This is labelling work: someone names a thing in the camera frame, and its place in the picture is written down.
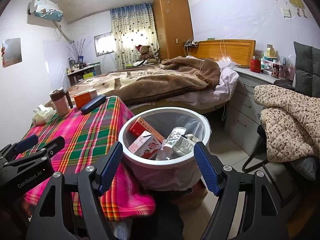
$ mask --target curtain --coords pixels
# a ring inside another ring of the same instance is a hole
[[[149,45],[153,52],[159,49],[151,3],[111,9],[111,30],[116,42],[118,69],[136,62],[139,53],[135,46]]]

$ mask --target wardrobe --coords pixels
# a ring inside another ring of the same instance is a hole
[[[185,57],[184,44],[193,39],[188,0],[154,0],[152,8],[160,60]]]

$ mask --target air conditioner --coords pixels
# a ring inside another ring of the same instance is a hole
[[[63,18],[63,12],[60,11],[58,4],[49,0],[32,0],[28,14],[56,22],[60,22]]]

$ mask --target brown blanket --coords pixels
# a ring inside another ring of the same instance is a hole
[[[118,96],[127,106],[158,101],[187,92],[214,89],[220,68],[211,60],[177,57],[160,64],[95,76],[69,89],[70,96],[95,88],[98,95]]]

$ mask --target red jar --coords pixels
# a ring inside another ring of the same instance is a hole
[[[250,62],[250,70],[252,72],[261,73],[261,62],[259,57],[253,56]]]

